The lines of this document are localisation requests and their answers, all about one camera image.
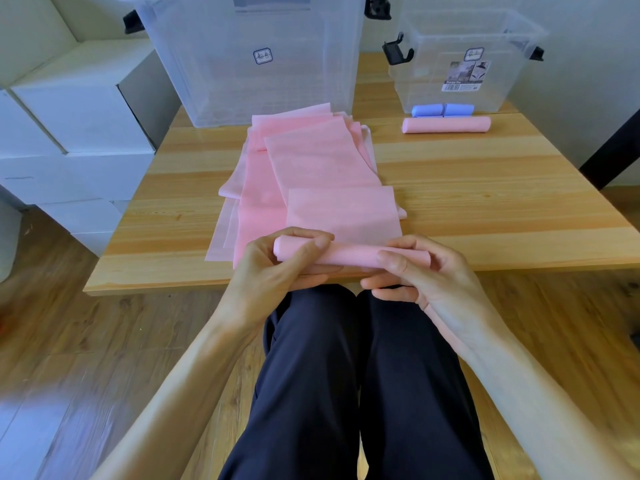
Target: clear plastic storage box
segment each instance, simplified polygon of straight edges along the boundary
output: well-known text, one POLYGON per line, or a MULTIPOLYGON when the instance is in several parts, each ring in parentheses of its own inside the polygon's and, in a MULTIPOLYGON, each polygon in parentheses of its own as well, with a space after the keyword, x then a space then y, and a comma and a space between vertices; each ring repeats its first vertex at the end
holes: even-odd
POLYGON ((365 0, 125 1, 196 127, 325 102, 351 113, 365 0))
POLYGON ((399 43, 385 48, 410 59, 389 69, 404 112, 441 103, 498 111, 547 36, 516 6, 516 0, 405 0, 399 43))

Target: wood grain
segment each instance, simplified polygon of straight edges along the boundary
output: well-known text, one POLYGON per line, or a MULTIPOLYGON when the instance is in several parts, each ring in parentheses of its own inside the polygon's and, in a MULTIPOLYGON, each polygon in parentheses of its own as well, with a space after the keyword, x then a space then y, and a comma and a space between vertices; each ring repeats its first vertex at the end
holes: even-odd
MULTIPOLYGON (((640 225, 640 187, 607 190, 640 225)), ((39 210, 23 219, 0 284, 0 477, 86 480, 142 411, 220 293, 82 292, 95 257, 39 210)), ((508 326, 640 471, 640 271, 483 273, 508 326)), ((248 420, 264 360, 257 339, 229 379, 183 480, 214 480, 248 420)), ((535 469, 464 367, 497 479, 535 469)), ((367 471, 360 458, 358 478, 367 471)))
MULTIPOLYGON (((409 214, 405 233, 458 247, 477 270, 640 264, 640 235, 511 104, 487 134, 404 135, 384 57, 362 54, 353 115, 370 126, 381 180, 409 214)), ((246 128, 197 129, 180 109, 87 293, 228 283, 231 265, 204 256, 246 128)))

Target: floor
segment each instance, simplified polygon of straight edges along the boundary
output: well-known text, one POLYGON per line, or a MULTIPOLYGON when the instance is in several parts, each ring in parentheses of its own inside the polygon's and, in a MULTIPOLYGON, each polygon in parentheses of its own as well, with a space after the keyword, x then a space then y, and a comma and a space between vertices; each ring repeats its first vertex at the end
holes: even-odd
MULTIPOLYGON (((607 196, 640 226, 640 187, 607 196)), ((3 480, 87 479, 212 313, 218 292, 91 298, 96 258, 37 210, 0 284, 3 480)), ((640 270, 482 276, 509 327, 640 470, 640 270)), ((215 479, 247 421, 263 356, 236 365, 183 479, 215 479)), ((538 478, 465 369, 496 477, 538 478)), ((360 477, 366 471, 360 465, 360 477)))

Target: dark navy pants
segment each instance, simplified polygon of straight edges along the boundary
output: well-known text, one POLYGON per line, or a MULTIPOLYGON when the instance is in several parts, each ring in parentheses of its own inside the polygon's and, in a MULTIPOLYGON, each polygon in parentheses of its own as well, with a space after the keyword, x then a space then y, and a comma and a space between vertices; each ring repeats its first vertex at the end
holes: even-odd
POLYGON ((220 479, 492 479, 458 357, 412 303, 324 285, 264 331, 249 422, 220 479))

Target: white sticker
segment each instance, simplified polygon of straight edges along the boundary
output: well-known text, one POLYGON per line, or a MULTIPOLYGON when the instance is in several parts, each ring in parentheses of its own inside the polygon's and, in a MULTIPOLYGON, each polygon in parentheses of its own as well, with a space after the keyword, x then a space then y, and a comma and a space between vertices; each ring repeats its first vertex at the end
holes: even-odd
POLYGON ((484 47, 470 48, 465 54, 465 62, 479 61, 484 54, 484 47))
POLYGON ((491 61, 452 62, 442 92, 479 91, 491 61))
POLYGON ((271 54, 270 48, 261 48, 253 53, 253 58, 255 59, 256 64, 261 65, 271 62, 273 60, 273 55, 271 54))

